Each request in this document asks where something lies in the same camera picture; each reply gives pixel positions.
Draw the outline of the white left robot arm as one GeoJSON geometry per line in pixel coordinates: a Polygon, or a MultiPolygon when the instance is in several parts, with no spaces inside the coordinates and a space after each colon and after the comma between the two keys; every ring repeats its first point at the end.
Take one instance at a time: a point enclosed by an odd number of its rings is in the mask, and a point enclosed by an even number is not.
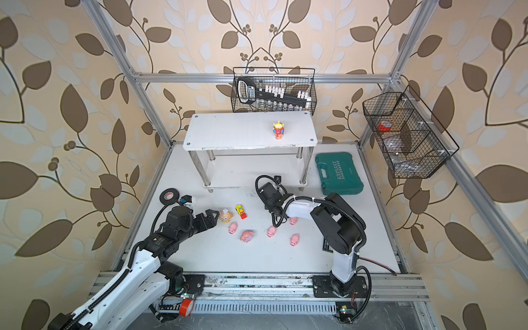
{"type": "Polygon", "coordinates": [[[219,216],[217,210],[195,215],[186,206],[174,207],[156,231],[133,246],[127,263],[103,289],[72,313],[55,316],[48,329],[126,329],[167,294],[188,305],[199,287],[169,258],[185,240],[214,228],[219,216]]]}

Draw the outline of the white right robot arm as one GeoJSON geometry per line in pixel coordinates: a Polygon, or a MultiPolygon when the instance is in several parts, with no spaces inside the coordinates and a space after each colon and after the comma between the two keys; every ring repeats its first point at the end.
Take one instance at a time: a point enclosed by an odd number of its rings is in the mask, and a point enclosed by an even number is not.
{"type": "Polygon", "coordinates": [[[367,243],[364,220],[337,193],[326,198],[295,196],[281,184],[255,185],[258,198],[272,216],[278,228],[290,218],[314,221],[323,239],[333,249],[333,266],[329,273],[332,291],[346,297],[353,291],[357,277],[360,250],[367,243]]]}

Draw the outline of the alien figure toy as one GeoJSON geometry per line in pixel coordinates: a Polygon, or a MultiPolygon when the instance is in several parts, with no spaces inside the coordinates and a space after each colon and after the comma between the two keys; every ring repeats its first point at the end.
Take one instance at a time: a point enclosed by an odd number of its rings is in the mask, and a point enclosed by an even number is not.
{"type": "Polygon", "coordinates": [[[277,140],[281,140],[284,135],[284,124],[281,121],[273,124],[273,132],[277,140]]]}

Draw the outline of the orange cat toy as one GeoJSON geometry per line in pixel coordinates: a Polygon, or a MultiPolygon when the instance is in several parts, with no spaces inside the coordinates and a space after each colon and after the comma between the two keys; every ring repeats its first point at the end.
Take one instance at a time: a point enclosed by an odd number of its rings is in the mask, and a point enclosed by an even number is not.
{"type": "Polygon", "coordinates": [[[231,222],[231,219],[233,218],[233,214],[228,209],[223,209],[220,212],[219,220],[224,224],[229,224],[231,222]]]}

